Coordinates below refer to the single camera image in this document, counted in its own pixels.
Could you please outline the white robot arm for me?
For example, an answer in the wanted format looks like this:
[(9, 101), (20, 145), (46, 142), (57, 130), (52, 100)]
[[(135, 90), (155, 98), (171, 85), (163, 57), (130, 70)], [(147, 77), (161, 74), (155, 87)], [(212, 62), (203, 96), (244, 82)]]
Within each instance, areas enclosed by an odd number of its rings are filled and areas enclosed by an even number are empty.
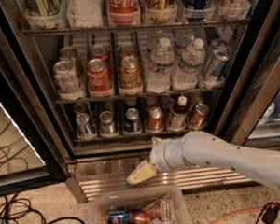
[(244, 175), (280, 191), (280, 151), (240, 147), (210, 133), (192, 131), (176, 139), (152, 139), (148, 161), (142, 161), (127, 177), (136, 185), (157, 173), (211, 166)]

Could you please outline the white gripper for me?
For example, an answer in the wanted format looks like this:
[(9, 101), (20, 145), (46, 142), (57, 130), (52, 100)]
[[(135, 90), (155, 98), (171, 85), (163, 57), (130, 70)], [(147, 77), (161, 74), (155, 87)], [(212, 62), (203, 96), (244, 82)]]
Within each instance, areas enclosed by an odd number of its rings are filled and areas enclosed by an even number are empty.
[(172, 172), (190, 167), (190, 162), (183, 157), (182, 138), (160, 139), (152, 137), (152, 149), (149, 155), (150, 163), (142, 161), (127, 177), (127, 182), (132, 185), (146, 181), (159, 172)]

